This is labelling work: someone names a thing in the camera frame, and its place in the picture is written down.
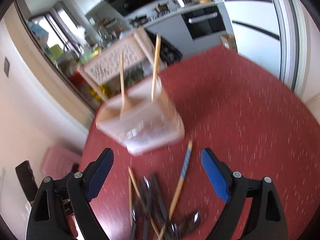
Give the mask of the small dark spoon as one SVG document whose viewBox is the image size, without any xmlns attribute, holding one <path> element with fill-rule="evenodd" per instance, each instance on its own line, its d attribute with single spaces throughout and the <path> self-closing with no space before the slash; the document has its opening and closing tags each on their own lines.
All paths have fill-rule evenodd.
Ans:
<svg viewBox="0 0 320 240">
<path fill-rule="evenodd" d="M 184 237 L 194 232 L 201 222 L 201 212 L 194 210 L 186 215 L 178 224 L 180 236 Z"/>
</svg>

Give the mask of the pink flower-pattern basket cart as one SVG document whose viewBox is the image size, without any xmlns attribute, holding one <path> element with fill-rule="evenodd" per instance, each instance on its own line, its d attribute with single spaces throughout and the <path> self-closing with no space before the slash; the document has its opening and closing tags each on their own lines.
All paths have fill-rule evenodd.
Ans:
<svg viewBox="0 0 320 240">
<path fill-rule="evenodd" d="M 155 64 L 155 46 L 144 28 L 133 29 L 81 67 L 80 75 L 106 101 L 99 87 L 120 74 L 120 67 L 127 70 L 145 60 Z"/>
</svg>

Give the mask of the pink utensil holder caddy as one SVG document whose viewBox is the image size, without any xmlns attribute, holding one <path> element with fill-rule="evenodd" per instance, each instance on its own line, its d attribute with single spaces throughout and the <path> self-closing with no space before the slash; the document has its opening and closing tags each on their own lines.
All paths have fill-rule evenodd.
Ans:
<svg viewBox="0 0 320 240">
<path fill-rule="evenodd" d="M 185 135 L 182 118 L 160 77 L 153 100 L 151 90 L 152 78 L 148 77 L 127 90 L 132 107 L 122 113 L 122 97 L 118 95 L 107 100 L 95 117 L 97 129 L 132 155 L 174 144 Z"/>
</svg>

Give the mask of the long wooden chopstick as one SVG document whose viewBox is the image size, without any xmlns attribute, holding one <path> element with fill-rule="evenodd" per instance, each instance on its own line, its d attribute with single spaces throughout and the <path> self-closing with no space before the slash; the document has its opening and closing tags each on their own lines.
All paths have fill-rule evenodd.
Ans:
<svg viewBox="0 0 320 240">
<path fill-rule="evenodd" d="M 143 198 L 141 197 L 141 194 L 140 194 L 140 191 L 139 191 L 139 188 L 138 188 L 138 184 L 137 184 L 134 172 L 133 172 L 131 167 L 128 167 L 128 172 L 129 172 L 129 176 L 130 176 L 133 188 L 135 189 L 136 195 L 137 195 L 138 199 L 140 200 L 143 209 L 146 210 L 145 202 L 144 202 Z M 155 222 L 154 222 L 152 217 L 150 217 L 150 223 L 152 225 L 152 228 L 153 228 L 156 236 L 158 237 L 159 236 L 159 230 L 158 230 L 157 225 L 155 224 Z"/>
</svg>

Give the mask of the pink plastic stool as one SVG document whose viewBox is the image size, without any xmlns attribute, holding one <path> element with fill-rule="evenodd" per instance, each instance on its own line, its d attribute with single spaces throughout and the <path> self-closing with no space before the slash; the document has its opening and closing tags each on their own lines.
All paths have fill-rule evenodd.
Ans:
<svg viewBox="0 0 320 240">
<path fill-rule="evenodd" d="M 81 155 L 62 146 L 54 145 L 47 149 L 42 160 L 40 172 L 54 180 L 61 179 L 79 167 Z"/>
</svg>

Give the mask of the white refrigerator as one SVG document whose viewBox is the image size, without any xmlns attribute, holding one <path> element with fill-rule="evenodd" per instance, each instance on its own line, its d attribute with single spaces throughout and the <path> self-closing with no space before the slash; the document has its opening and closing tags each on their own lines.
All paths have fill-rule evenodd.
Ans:
<svg viewBox="0 0 320 240">
<path fill-rule="evenodd" d="M 281 43 L 272 0 L 224 0 L 238 53 L 280 77 Z"/>
</svg>

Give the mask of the blue patterned wooden chopstick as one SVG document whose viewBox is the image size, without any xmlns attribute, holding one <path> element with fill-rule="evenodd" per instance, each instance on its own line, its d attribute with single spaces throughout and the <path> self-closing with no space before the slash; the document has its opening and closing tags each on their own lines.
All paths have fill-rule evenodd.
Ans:
<svg viewBox="0 0 320 240">
<path fill-rule="evenodd" d="M 170 204 L 170 209 L 169 209 L 169 219 L 170 219 L 170 221 L 169 222 L 171 222 L 172 215 L 174 214 L 177 202 L 178 202 L 180 194 L 181 194 L 181 190 L 182 190 L 184 179 L 185 179 L 185 175 L 186 175 L 186 172 L 187 172 L 187 169 L 188 169 L 188 164 L 189 164 L 189 160 L 190 160 L 192 149 L 193 149 L 193 142 L 192 142 L 192 140 L 189 140 L 188 146 L 187 146 L 187 150 L 186 150 L 186 153 L 185 153 L 185 157 L 184 157 L 184 162 L 183 162 L 182 169 L 181 169 L 181 172 L 180 172 L 180 177 L 179 177 L 179 180 L 178 180 L 178 184 L 176 186 L 176 190 L 175 190 L 174 196 L 173 196 L 171 204 Z M 165 225 L 162 226 L 160 234 L 159 234 L 159 236 L 157 238 L 158 240 L 163 239 L 164 230 L 165 230 Z"/>
</svg>

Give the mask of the black built-in oven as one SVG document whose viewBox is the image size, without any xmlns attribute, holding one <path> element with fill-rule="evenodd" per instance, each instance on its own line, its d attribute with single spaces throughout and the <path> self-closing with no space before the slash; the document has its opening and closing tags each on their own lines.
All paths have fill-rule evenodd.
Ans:
<svg viewBox="0 0 320 240">
<path fill-rule="evenodd" d="M 186 12 L 181 16 L 193 40 L 226 30 L 217 6 Z"/>
</svg>

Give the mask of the cardboard box on floor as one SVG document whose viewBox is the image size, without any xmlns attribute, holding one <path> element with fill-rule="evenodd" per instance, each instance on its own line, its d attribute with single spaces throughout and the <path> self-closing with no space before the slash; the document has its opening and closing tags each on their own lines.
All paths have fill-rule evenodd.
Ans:
<svg viewBox="0 0 320 240">
<path fill-rule="evenodd" d="M 229 50 L 238 52 L 235 36 L 233 34 L 223 34 L 220 36 L 222 45 Z"/>
</svg>

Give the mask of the dark translucent spoon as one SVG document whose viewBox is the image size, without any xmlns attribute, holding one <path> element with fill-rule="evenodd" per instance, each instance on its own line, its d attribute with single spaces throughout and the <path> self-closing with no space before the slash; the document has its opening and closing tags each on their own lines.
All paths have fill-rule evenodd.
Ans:
<svg viewBox="0 0 320 240">
<path fill-rule="evenodd" d="M 132 228 L 129 239 L 135 239 L 139 219 L 143 220 L 142 239 L 149 239 L 149 227 L 152 210 L 152 186 L 148 178 L 143 177 L 138 183 L 140 199 L 136 200 L 131 211 Z"/>
</svg>

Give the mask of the plain wooden chopstick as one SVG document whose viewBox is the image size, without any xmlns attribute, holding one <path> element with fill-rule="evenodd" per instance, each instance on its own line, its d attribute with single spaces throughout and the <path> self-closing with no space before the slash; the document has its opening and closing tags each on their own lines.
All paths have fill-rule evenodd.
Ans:
<svg viewBox="0 0 320 240">
<path fill-rule="evenodd" d="M 160 60 L 160 49 L 161 49 L 161 36 L 157 34 L 156 36 L 156 45 L 155 45 L 155 54 L 154 54 L 154 64 L 153 64 L 153 76 L 152 76 L 152 87 L 151 87 L 151 101 L 155 98 L 156 85 L 157 85 L 157 75 L 158 67 Z"/>
</svg>

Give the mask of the short wooden chopstick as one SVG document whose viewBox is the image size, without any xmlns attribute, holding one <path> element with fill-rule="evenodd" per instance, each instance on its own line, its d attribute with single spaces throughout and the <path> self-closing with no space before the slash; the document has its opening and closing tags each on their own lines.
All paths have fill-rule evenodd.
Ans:
<svg viewBox="0 0 320 240">
<path fill-rule="evenodd" d="M 132 200 L 133 200 L 133 195 L 132 195 L 132 180 L 129 175 L 129 208 L 130 208 L 130 224 L 131 226 L 133 225 L 133 218 L 132 218 Z"/>
</svg>

